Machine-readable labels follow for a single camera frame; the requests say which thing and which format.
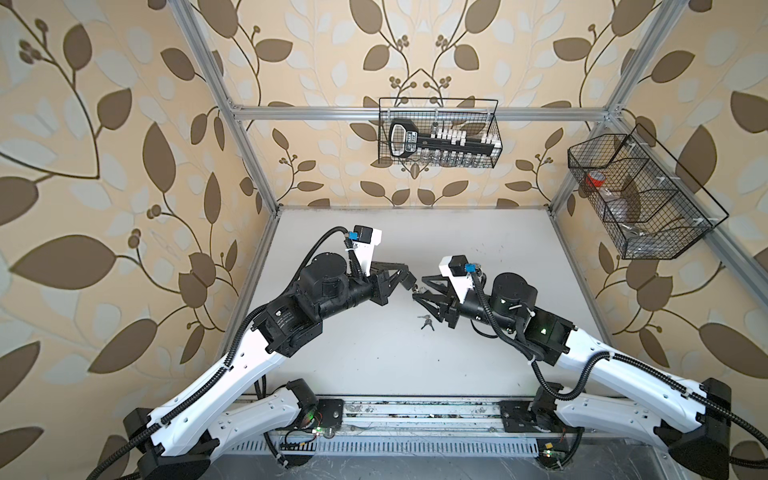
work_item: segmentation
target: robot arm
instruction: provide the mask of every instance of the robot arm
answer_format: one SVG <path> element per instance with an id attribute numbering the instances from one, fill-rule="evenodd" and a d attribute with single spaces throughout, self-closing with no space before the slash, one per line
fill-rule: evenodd
<path id="1" fill-rule="evenodd" d="M 336 253 L 320 253 L 332 233 L 344 233 L 351 273 Z M 199 478 L 208 465 L 233 445 L 275 428 L 306 428 L 317 398 L 302 380 L 288 382 L 259 402 L 226 411 L 261 376 L 293 356 L 323 332 L 323 321 L 366 300 L 386 305 L 402 284 L 410 290 L 415 277 L 401 263 L 372 261 L 381 230 L 355 226 L 331 229 L 302 262 L 293 282 L 276 299 L 249 313 L 227 354 L 183 392 L 156 409 L 135 409 L 124 419 L 128 444 L 102 462 L 98 476 L 133 447 L 143 455 L 132 479 Z M 359 262 L 356 252 L 362 255 Z"/>
<path id="2" fill-rule="evenodd" d="M 460 316 L 491 325 L 496 336 L 528 358 L 541 383 L 529 410 L 516 422 L 545 431 L 568 425 L 626 435 L 668 451 L 681 465 L 715 480 L 728 478 L 729 462 L 768 468 L 765 461 L 729 457 L 731 422 L 753 433 L 766 447 L 768 439 L 730 411 L 728 385 L 715 379 L 699 384 L 624 355 L 566 319 L 536 307 L 537 290 L 519 275 L 498 275 L 487 297 L 485 275 L 466 257 L 445 257 L 439 268 L 442 275 L 422 279 L 437 293 L 414 293 L 413 299 L 451 328 Z M 560 393 L 563 387 L 546 382 L 539 361 L 580 372 L 578 384 Z M 628 399 L 585 394 L 588 378 Z"/>

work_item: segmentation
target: brown leaf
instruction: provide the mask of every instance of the brown leaf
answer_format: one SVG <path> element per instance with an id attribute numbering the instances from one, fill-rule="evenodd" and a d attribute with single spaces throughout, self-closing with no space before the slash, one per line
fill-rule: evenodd
<path id="1" fill-rule="evenodd" d="M 349 126 L 358 137 L 365 141 L 377 141 L 379 139 L 379 134 L 376 132 L 376 129 L 368 124 L 350 124 Z"/>
<path id="2" fill-rule="evenodd" d="M 250 179 L 250 177 L 245 177 L 240 181 L 240 189 L 248 197 L 253 195 L 253 181 Z"/>
<path id="3" fill-rule="evenodd" d="M 552 47 L 554 47 L 554 54 L 561 60 L 578 61 L 589 55 L 592 50 L 592 43 L 586 38 L 569 37 L 555 40 Z"/>
<path id="4" fill-rule="evenodd" d="M 197 0 L 205 21 L 219 35 L 232 38 L 237 33 L 237 12 L 230 0 Z"/>
<path id="5" fill-rule="evenodd" d="M 302 192 L 313 192 L 323 188 L 323 184 L 318 184 L 317 182 L 299 182 L 296 187 Z"/>
<path id="6" fill-rule="evenodd" d="M 480 69 L 478 53 L 471 45 L 456 45 L 453 51 L 453 61 L 462 70 L 473 71 Z"/>
<path id="7" fill-rule="evenodd" d="M 194 67 L 192 61 L 187 54 L 179 50 L 178 48 L 166 48 L 160 52 L 160 56 L 165 62 L 165 66 L 168 70 L 182 80 L 192 80 L 194 78 Z"/>
<path id="8" fill-rule="evenodd" d="M 469 33 L 480 33 L 488 28 L 498 13 L 501 0 L 476 0 L 469 6 L 464 26 Z"/>
<path id="9" fill-rule="evenodd" d="M 26 452 L 43 434 L 40 427 L 23 427 L 0 433 L 0 468 Z"/>
<path id="10" fill-rule="evenodd" d="M 377 184 L 376 182 L 368 182 L 363 180 L 360 182 L 360 188 L 362 188 L 362 191 L 366 192 L 371 197 L 384 197 L 386 195 L 384 187 Z"/>
<path id="11" fill-rule="evenodd" d="M 507 187 L 509 190 L 514 190 L 516 192 L 525 192 L 531 189 L 533 185 L 531 185 L 531 182 L 529 181 L 519 181 L 519 182 L 512 182 L 510 184 L 504 184 L 505 187 Z"/>
<path id="12" fill-rule="evenodd" d="M 670 363 L 667 360 L 667 354 L 659 343 L 659 339 L 647 328 L 640 331 L 640 343 L 648 356 L 659 365 L 669 368 Z"/>
<path id="13" fill-rule="evenodd" d="M 636 223 L 640 221 L 640 215 L 643 212 L 643 204 L 641 202 L 640 193 L 637 190 L 637 184 L 631 177 L 624 179 L 624 186 L 621 189 L 620 198 L 624 203 L 624 206 L 620 204 L 611 204 L 608 207 L 608 211 L 613 214 L 623 215 L 621 221 L 628 223 Z"/>
<path id="14" fill-rule="evenodd" d="M 283 150 L 288 150 L 290 147 L 290 144 L 288 143 L 288 139 L 285 135 L 283 135 L 279 130 L 276 128 L 272 129 L 272 139 L 275 140 L 275 143 L 280 146 Z"/>
<path id="15" fill-rule="evenodd" d="M 26 214 L 40 193 L 35 182 L 21 177 L 0 177 L 0 225 Z"/>
<path id="16" fill-rule="evenodd" d="M 573 194 L 568 197 L 568 203 L 566 204 L 566 207 L 568 207 L 568 215 L 573 217 L 574 212 L 576 211 L 576 197 L 574 197 Z"/>
<path id="17" fill-rule="evenodd" d="M 515 161 L 515 166 L 518 170 L 523 170 L 525 172 L 533 171 L 533 164 L 527 160 L 517 160 Z"/>
<path id="18" fill-rule="evenodd" d="M 233 240 L 230 249 L 227 250 L 227 258 L 224 260 L 224 268 L 231 272 L 237 261 L 237 240 Z"/>
<path id="19" fill-rule="evenodd" d="M 610 275 L 614 272 L 614 258 L 602 242 L 600 242 L 600 246 L 598 247 L 598 259 L 600 260 L 600 266 L 603 267 L 605 273 Z"/>
<path id="20" fill-rule="evenodd" d="M 144 137 L 142 156 L 149 179 L 159 191 L 167 193 L 176 180 L 176 162 L 168 140 L 156 123 L 149 127 Z"/>
<path id="21" fill-rule="evenodd" d="M 279 38 L 267 38 L 256 44 L 256 56 L 271 63 L 285 60 L 291 50 L 293 42 Z"/>
<path id="22" fill-rule="evenodd" d="M 219 188 L 219 180 L 216 179 L 216 174 L 211 174 L 208 177 L 208 184 L 205 186 L 203 198 L 203 210 L 205 210 L 205 217 L 208 219 L 208 223 L 216 223 L 216 220 L 219 219 L 219 212 L 221 212 L 221 189 Z"/>
<path id="23" fill-rule="evenodd" d="M 419 201 L 422 204 L 432 206 L 432 204 L 435 203 L 435 194 L 431 190 L 419 188 L 416 191 L 416 196 L 419 197 Z"/>
<path id="24" fill-rule="evenodd" d="M 198 325 L 194 330 L 192 330 L 190 338 L 187 339 L 187 345 L 184 346 L 184 351 L 181 353 L 181 361 L 179 362 L 180 365 L 183 365 L 184 363 L 192 360 L 194 354 L 197 353 L 197 351 L 200 349 L 200 344 L 203 342 L 204 336 L 205 329 L 202 325 Z"/>
<path id="25" fill-rule="evenodd" d="M 542 105 L 541 108 L 570 108 L 571 102 L 568 100 L 558 100 Z"/>
<path id="26" fill-rule="evenodd" d="M 694 193 L 712 177 L 717 166 L 717 147 L 710 132 L 699 125 L 680 152 L 675 174 Z"/>
<path id="27" fill-rule="evenodd" d="M 648 147 L 656 146 L 656 125 L 647 117 L 637 117 L 635 124 L 640 125 L 637 129 L 640 137 L 648 143 Z"/>
<path id="28" fill-rule="evenodd" d="M 224 62 L 221 60 L 221 54 L 218 50 L 214 50 L 210 53 L 214 57 L 214 61 L 216 62 L 216 66 L 219 69 L 219 75 L 224 75 Z"/>
<path id="29" fill-rule="evenodd" d="M 708 12 L 712 9 L 712 0 L 690 0 L 688 8 L 698 13 Z M 743 480 L 740 475 L 737 475 L 737 477 L 739 477 L 739 480 Z"/>
<path id="30" fill-rule="evenodd" d="M 621 69 L 619 70 L 620 74 L 624 74 L 624 70 L 627 69 L 627 65 L 629 65 L 629 62 L 632 60 L 634 53 L 634 48 L 627 50 L 627 53 L 624 55 L 624 60 L 621 61 Z"/>
<path id="31" fill-rule="evenodd" d="M 93 47 L 91 46 L 91 38 L 88 37 L 88 33 L 85 31 L 85 27 L 81 23 L 78 23 L 74 27 L 70 28 L 67 34 L 64 36 L 64 58 L 72 70 L 80 70 L 88 62 L 91 61 L 93 56 Z"/>
<path id="32" fill-rule="evenodd" d="M 650 79 L 656 83 L 666 83 L 681 76 L 694 61 L 694 54 L 685 50 L 671 51 L 659 60 L 650 73 Z"/>
<path id="33" fill-rule="evenodd" d="M 654 0 L 621 0 L 611 18 L 611 30 L 617 37 L 625 36 L 643 23 L 653 7 Z"/>
<path id="34" fill-rule="evenodd" d="M 40 342 L 28 343 L 0 357 L 0 402 L 24 380 L 40 355 Z"/>
<path id="35" fill-rule="evenodd" d="M 192 253 L 190 255 L 192 273 L 205 286 L 211 286 L 216 281 L 216 265 L 207 253 Z"/>
<path id="36" fill-rule="evenodd" d="M 381 30 L 382 10 L 372 0 L 349 0 L 349 10 L 360 30 L 370 35 Z"/>
<path id="37" fill-rule="evenodd" d="M 315 162 L 314 160 L 305 160 L 301 162 L 299 166 L 296 167 L 296 169 L 300 172 L 308 172 L 312 170 L 316 164 L 317 162 Z"/>
<path id="38" fill-rule="evenodd" d="M 627 285 L 635 290 L 656 276 L 659 260 L 632 260 L 627 268 Z"/>
<path id="39" fill-rule="evenodd" d="M 381 157 L 381 158 L 378 158 L 378 159 L 376 159 L 375 161 L 373 161 L 373 163 L 371 163 L 371 167 L 376 167 L 376 168 L 389 168 L 389 167 L 391 167 L 391 166 L 392 166 L 392 163 L 393 163 L 393 162 L 392 162 L 392 158 L 389 158 L 389 157 Z"/>
<path id="40" fill-rule="evenodd" d="M 389 61 L 389 47 L 387 45 L 373 45 L 362 61 L 362 69 L 377 71 L 384 68 Z"/>
<path id="41" fill-rule="evenodd" d="M 733 450 L 730 451 L 730 456 L 754 461 L 766 458 L 760 445 L 754 440 L 745 440 L 737 443 L 736 446 L 733 447 Z M 731 465 L 731 468 L 733 468 L 733 473 L 736 474 L 736 478 L 739 480 L 765 480 L 762 478 L 764 474 L 760 473 L 760 470 L 738 465 Z"/>
<path id="42" fill-rule="evenodd" d="M 101 455 L 98 456 L 98 462 L 96 465 L 102 463 L 110 455 L 115 453 L 118 449 L 124 447 L 128 441 L 119 435 L 109 435 L 107 441 L 104 442 L 104 446 L 101 447 Z M 128 456 L 123 455 L 112 465 L 104 470 L 101 475 L 98 476 L 99 480 L 108 480 L 110 478 L 119 478 L 125 472 L 125 467 L 128 466 Z"/>
<path id="43" fill-rule="evenodd" d="M 556 131 L 552 132 L 552 135 L 549 136 L 546 142 L 544 142 L 544 148 L 549 150 L 550 148 L 554 147 L 558 144 L 558 142 L 563 138 L 563 129 L 562 127 L 557 129 Z"/>
<path id="44" fill-rule="evenodd" d="M 101 126 L 108 130 L 117 130 L 122 127 L 131 113 L 132 101 L 130 88 L 114 91 L 102 97 L 96 107 Z"/>
<path id="45" fill-rule="evenodd" d="M 192 119 L 192 126 L 190 127 L 190 141 L 192 142 L 192 145 L 197 145 L 203 141 L 206 129 L 208 129 L 207 115 L 199 114 Z"/>
<path id="46" fill-rule="evenodd" d="M 34 248 L 10 271 L 41 285 L 79 290 L 107 276 L 115 260 L 114 252 L 95 238 L 66 235 Z"/>
<path id="47" fill-rule="evenodd" d="M 411 196 L 411 190 L 405 189 L 405 190 L 397 190 L 394 194 L 392 194 L 392 203 L 395 205 L 403 205 L 406 201 L 408 201 L 408 197 Z"/>
<path id="48" fill-rule="evenodd" d="M 459 180 L 456 182 L 451 182 L 450 184 L 445 185 L 445 187 L 442 189 L 442 196 L 455 197 L 456 195 L 459 195 L 461 192 L 466 190 L 468 186 L 469 186 L 469 180 Z"/>
<path id="49" fill-rule="evenodd" d="M 476 137 L 480 134 L 481 131 L 483 131 L 485 124 L 482 122 L 473 121 L 468 124 L 463 124 L 459 128 L 467 132 L 467 137 Z"/>
<path id="50" fill-rule="evenodd" d="M 200 308 L 208 298 L 208 290 L 192 273 L 179 273 L 181 299 L 192 308 Z"/>
<path id="51" fill-rule="evenodd" d="M 216 134 L 216 142 L 219 144 L 221 151 L 224 151 L 224 123 L 220 118 L 214 118 L 214 133 Z"/>
<path id="52" fill-rule="evenodd" d="M 317 200 L 312 200 L 309 202 L 307 206 L 314 208 L 330 208 L 331 200 L 329 198 L 318 198 Z"/>
<path id="53" fill-rule="evenodd" d="M 496 200 L 496 208 L 498 209 L 516 208 L 516 207 L 520 207 L 520 204 L 514 200 L 509 200 L 507 198 L 499 198 Z"/>
<path id="54" fill-rule="evenodd" d="M 458 103 L 458 105 L 456 105 L 456 108 L 474 108 L 474 107 L 475 107 L 475 96 L 474 95 L 465 98 L 464 100 L 460 101 Z"/>
<path id="55" fill-rule="evenodd" d="M 735 91 L 730 95 L 730 112 L 744 130 L 757 134 L 768 130 L 768 100 Z"/>
<path id="56" fill-rule="evenodd" d="M 122 329 L 101 349 L 96 360 L 88 367 L 88 371 L 113 373 L 124 369 L 144 355 L 152 344 L 155 334 L 157 334 L 155 322 L 150 319 L 136 320 Z"/>
<path id="57" fill-rule="evenodd" d="M 760 264 L 766 272 L 768 272 L 768 248 L 760 251 L 755 255 L 755 260 Z"/>
<path id="58" fill-rule="evenodd" d="M 663 309 L 672 294 L 672 277 L 655 276 L 637 291 L 637 304 L 649 312 Z"/>
<path id="59" fill-rule="evenodd" d="M 699 337 L 724 365 L 756 379 L 768 379 L 768 355 L 741 333 L 721 323 L 707 323 L 699 329 Z"/>

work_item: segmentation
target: metal bar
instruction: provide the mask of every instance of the metal bar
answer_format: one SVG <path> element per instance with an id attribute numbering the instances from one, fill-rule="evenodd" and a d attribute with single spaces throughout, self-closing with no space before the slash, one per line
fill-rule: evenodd
<path id="1" fill-rule="evenodd" d="M 611 126 L 617 133 L 629 134 L 632 128 L 620 116 L 611 115 Z M 645 151 L 651 155 L 657 166 L 674 179 L 676 175 L 671 172 L 665 162 L 663 162 L 658 153 L 653 148 L 646 148 Z M 696 207 L 702 212 L 708 211 L 698 198 L 691 194 L 685 184 L 677 182 L 677 186 L 683 193 L 694 202 Z M 728 268 L 728 270 L 746 287 L 752 294 L 755 301 L 768 312 L 768 273 L 758 264 L 752 255 L 749 255 L 741 245 L 722 227 L 715 228 L 704 236 L 704 241 L 712 249 L 715 255 Z"/>
<path id="2" fill-rule="evenodd" d="M 615 113 L 621 112 L 629 100 L 635 85 L 653 60 L 659 47 L 664 43 L 672 27 L 683 14 L 688 0 L 664 0 L 659 6 L 648 31 L 637 46 L 637 50 L 629 64 L 624 69 L 616 88 L 608 98 L 607 109 Z"/>
<path id="3" fill-rule="evenodd" d="M 606 128 L 607 122 L 602 121 L 599 124 L 595 125 L 592 130 L 589 132 L 588 139 L 599 137 L 604 133 L 604 130 Z M 571 193 L 573 193 L 574 189 L 576 188 L 578 184 L 576 183 L 576 179 L 573 175 L 571 175 L 571 172 L 566 168 L 565 177 L 563 178 L 563 182 L 560 184 L 560 188 L 558 189 L 558 192 L 552 197 L 552 202 L 549 204 L 549 211 L 551 213 L 556 214 L 560 211 L 560 209 L 565 205 L 565 203 L 568 201 L 568 197 L 571 196 Z"/>
<path id="4" fill-rule="evenodd" d="M 277 202 L 275 201 L 274 193 L 270 189 L 270 183 L 267 181 L 266 175 L 259 165 L 256 154 L 253 152 L 253 147 L 248 141 L 248 135 L 243 125 L 232 114 L 227 89 L 224 87 L 224 82 L 219 74 L 214 57 L 210 53 L 205 38 L 195 21 L 190 3 L 187 0 L 170 0 L 170 9 L 173 11 L 176 23 L 179 24 L 179 28 L 184 33 L 192 54 L 200 66 L 208 89 L 221 112 L 221 117 L 230 129 L 235 145 L 243 155 L 246 170 L 248 170 L 249 175 L 253 178 L 258 191 L 261 192 L 263 205 L 274 215 L 277 212 Z"/>
<path id="5" fill-rule="evenodd" d="M 597 300 L 594 298 L 592 290 L 589 288 L 589 282 L 581 273 L 581 270 L 579 270 L 578 263 L 576 262 L 576 256 L 568 246 L 568 242 L 565 240 L 563 231 L 560 230 L 560 225 L 558 224 L 558 213 L 554 211 L 550 212 L 549 218 L 552 221 L 554 232 L 558 235 L 560 245 L 563 247 L 565 257 L 568 259 L 568 263 L 571 264 L 571 270 L 574 272 L 576 282 L 581 289 L 581 294 L 584 295 L 584 300 L 587 302 L 587 307 L 592 314 L 592 318 L 594 318 L 594 324 L 598 326 L 598 331 L 600 332 L 600 336 L 603 337 L 603 342 L 609 346 L 613 346 L 613 343 L 611 342 L 612 336 L 607 329 L 607 323 L 605 322 L 605 317 L 603 316 L 602 310 L 600 310 L 600 306 L 598 305 Z"/>
<path id="6" fill-rule="evenodd" d="M 408 111 L 435 111 L 434 108 L 403 108 Z M 487 108 L 440 108 L 440 112 L 485 113 Z M 235 106 L 237 120 L 338 120 L 368 121 L 379 119 L 378 108 L 355 107 L 247 107 Z M 496 109 L 497 121 L 603 121 L 604 108 L 514 108 Z"/>
<path id="7" fill-rule="evenodd" d="M 235 332 L 240 326 L 240 322 L 243 318 L 245 318 L 245 315 L 250 309 L 250 303 L 253 300 L 253 293 L 256 291 L 256 285 L 259 282 L 261 271 L 263 270 L 264 264 L 266 263 L 266 255 L 270 251 L 272 239 L 275 237 L 275 232 L 277 231 L 277 223 L 279 221 L 280 214 L 275 216 L 270 215 L 269 220 L 266 221 L 264 233 L 261 236 L 261 240 L 259 241 L 259 246 L 256 248 L 256 255 L 253 257 L 253 262 L 250 264 L 250 268 L 246 274 L 245 281 L 240 288 L 240 296 L 237 298 L 237 303 L 235 303 L 235 307 L 232 309 L 230 322 L 227 325 L 227 329 L 224 332 L 223 338 L 221 339 L 221 344 L 219 345 L 219 351 L 216 358 L 221 357 L 224 352 L 227 351 L 230 344 L 232 343 L 232 337 L 235 336 Z"/>

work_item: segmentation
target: wire basket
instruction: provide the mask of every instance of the wire basket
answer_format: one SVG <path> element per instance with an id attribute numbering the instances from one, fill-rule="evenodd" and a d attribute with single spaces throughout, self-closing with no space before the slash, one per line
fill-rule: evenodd
<path id="1" fill-rule="evenodd" d="M 504 148 L 496 122 L 498 101 L 433 101 L 379 99 L 379 165 L 495 167 Z"/>
<path id="2" fill-rule="evenodd" d="M 675 174 L 656 163 L 647 151 L 648 141 L 674 160 Z M 626 260 L 677 258 L 728 218 L 723 206 L 641 124 L 629 135 L 604 134 L 569 148 L 568 168 Z M 705 213 L 698 206 L 702 200 L 717 212 Z"/>

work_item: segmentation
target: wallpaper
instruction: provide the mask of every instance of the wallpaper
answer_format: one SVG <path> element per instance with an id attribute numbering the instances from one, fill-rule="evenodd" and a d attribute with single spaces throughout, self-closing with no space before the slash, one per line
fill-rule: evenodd
<path id="1" fill-rule="evenodd" d="M 710 3 L 686 9 L 625 117 L 656 132 L 730 213 L 722 228 L 768 270 L 768 4 Z"/>
<path id="2" fill-rule="evenodd" d="M 764 265 L 768 157 L 768 5 L 692 1 L 625 111 L 647 126 L 721 202 L 726 228 Z M 680 168 L 676 164 L 670 167 Z M 651 365 L 733 389 L 733 411 L 762 431 L 768 415 L 768 313 L 704 242 L 672 261 L 619 260 L 582 192 L 558 216 L 611 341 Z M 732 454 L 764 458 L 738 427 Z M 735 478 L 762 478 L 733 468 Z"/>
<path id="3" fill-rule="evenodd" d="M 605 104 L 654 0 L 192 0 L 230 96 L 251 106 L 364 97 Z"/>
<path id="4" fill-rule="evenodd" d="M 160 2 L 0 0 L 0 46 L 0 478 L 82 479 L 215 360 L 267 215 Z"/>
<path id="5" fill-rule="evenodd" d="M 251 143 L 279 204 L 311 207 L 540 207 L 567 173 L 583 122 L 501 122 L 494 168 L 379 159 L 369 123 L 254 121 Z"/>

